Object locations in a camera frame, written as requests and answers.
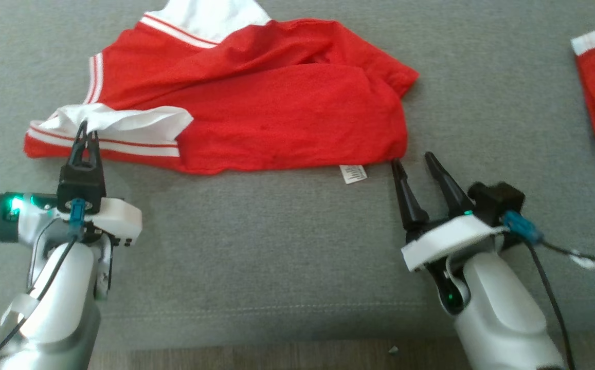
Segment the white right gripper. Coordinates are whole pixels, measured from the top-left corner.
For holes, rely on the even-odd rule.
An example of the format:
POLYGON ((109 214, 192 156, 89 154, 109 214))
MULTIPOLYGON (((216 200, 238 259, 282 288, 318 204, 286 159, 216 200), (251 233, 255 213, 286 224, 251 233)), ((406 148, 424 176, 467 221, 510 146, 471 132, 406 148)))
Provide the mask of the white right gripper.
POLYGON ((410 272, 503 232, 503 226, 490 226, 471 215, 475 205, 433 152, 426 152, 424 157, 447 204, 448 218, 452 220, 423 234, 429 223, 429 215, 413 194, 400 159, 391 161, 399 213, 406 233, 405 241, 408 242, 401 248, 401 253, 410 272))

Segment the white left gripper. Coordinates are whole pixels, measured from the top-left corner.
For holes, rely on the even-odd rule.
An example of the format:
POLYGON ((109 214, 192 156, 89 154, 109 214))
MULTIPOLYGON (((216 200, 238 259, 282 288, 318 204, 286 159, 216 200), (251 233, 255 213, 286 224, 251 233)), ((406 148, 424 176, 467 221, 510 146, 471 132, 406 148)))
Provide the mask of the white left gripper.
MULTIPOLYGON (((81 122, 69 156, 70 167, 89 167, 102 171, 98 133, 88 133, 87 121, 81 122)), ((104 197, 96 214, 85 216, 86 222, 111 235, 124 246, 134 246, 142 232, 142 211, 123 199, 104 197)))

